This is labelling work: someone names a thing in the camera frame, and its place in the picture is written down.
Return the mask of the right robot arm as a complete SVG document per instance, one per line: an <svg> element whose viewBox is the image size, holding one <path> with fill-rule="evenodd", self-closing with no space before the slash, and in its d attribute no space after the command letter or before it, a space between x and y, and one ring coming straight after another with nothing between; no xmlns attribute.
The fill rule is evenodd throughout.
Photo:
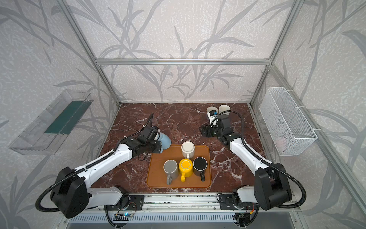
<svg viewBox="0 0 366 229"><path fill-rule="evenodd" d="M206 111L209 124L201 126L200 132L205 137L216 137L232 153L237 155L251 170L255 179L253 186L244 186L234 191L236 200L242 203L251 202L263 210L272 208L294 209L303 205L307 199L304 186L286 172L280 163L274 164L257 153L231 127L229 111L219 112L215 107ZM301 198L293 204L289 181L294 182L301 191Z"/></svg>

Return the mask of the white faceted mug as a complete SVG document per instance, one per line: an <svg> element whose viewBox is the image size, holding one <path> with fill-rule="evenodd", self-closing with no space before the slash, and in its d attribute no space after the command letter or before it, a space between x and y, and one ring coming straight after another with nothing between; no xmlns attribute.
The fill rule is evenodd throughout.
<svg viewBox="0 0 366 229"><path fill-rule="evenodd" d="M218 108L218 114L219 115L229 115L231 108L228 105L220 105Z"/></svg>

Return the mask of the yellow mug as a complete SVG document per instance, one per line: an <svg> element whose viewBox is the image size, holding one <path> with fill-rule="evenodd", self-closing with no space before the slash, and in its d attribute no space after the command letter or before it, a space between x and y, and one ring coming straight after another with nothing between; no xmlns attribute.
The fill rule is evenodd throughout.
<svg viewBox="0 0 366 229"><path fill-rule="evenodd" d="M187 177L193 174L193 163L190 159L184 158L179 163L179 171L181 174L181 181L185 182Z"/></svg>

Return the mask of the grey mug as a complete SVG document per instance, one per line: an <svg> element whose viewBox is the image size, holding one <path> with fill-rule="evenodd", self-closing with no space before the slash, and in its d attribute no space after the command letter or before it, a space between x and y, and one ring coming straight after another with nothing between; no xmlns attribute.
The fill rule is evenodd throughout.
<svg viewBox="0 0 366 229"><path fill-rule="evenodd" d="M170 159L164 163L163 169L167 176L166 183L171 185L172 181L179 177L178 164L175 160Z"/></svg>

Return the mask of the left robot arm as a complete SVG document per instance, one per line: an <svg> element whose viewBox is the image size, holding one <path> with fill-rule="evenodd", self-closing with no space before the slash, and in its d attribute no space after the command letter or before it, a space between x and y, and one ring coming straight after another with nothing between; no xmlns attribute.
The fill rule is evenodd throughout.
<svg viewBox="0 0 366 229"><path fill-rule="evenodd" d="M36 200L35 208L40 212L60 211L70 219L85 209L121 202L125 191L122 188L93 188L102 176L120 164L141 154L160 154L171 146L170 138L152 125L153 115L136 133L125 136L116 147L97 159L75 169L62 169L53 185Z"/></svg>

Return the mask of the purple mug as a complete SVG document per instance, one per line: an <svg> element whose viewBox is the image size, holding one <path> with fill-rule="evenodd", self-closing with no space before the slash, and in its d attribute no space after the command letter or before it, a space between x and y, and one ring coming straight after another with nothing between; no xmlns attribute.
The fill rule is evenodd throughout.
<svg viewBox="0 0 366 229"><path fill-rule="evenodd" d="M210 107L207 108L206 114L207 114L207 120L212 121L212 119L217 116L218 109L214 106L210 106Z"/></svg>

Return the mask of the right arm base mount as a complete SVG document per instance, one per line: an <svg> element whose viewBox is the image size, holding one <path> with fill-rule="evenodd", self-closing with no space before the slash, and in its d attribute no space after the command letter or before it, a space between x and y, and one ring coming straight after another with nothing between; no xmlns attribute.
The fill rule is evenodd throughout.
<svg viewBox="0 0 366 229"><path fill-rule="evenodd" d="M251 202L242 202L236 194L218 193L216 199L221 210L253 210L256 206Z"/></svg>

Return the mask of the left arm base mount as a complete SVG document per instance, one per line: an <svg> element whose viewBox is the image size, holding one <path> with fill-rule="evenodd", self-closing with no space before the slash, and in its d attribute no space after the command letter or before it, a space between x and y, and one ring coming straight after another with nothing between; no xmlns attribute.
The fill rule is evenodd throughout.
<svg viewBox="0 0 366 229"><path fill-rule="evenodd" d="M122 199L116 205L106 205L104 210L107 211L141 211L144 205L144 195L123 195Z"/></svg>

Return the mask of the light blue mug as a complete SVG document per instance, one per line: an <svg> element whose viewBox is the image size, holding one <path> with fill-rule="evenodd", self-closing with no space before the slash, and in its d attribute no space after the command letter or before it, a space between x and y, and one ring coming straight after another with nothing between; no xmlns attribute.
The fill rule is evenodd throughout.
<svg viewBox="0 0 366 229"><path fill-rule="evenodd" d="M162 153L164 150L168 149L171 146L171 139L164 133L160 133L160 137L158 140L161 142L161 150Z"/></svg>

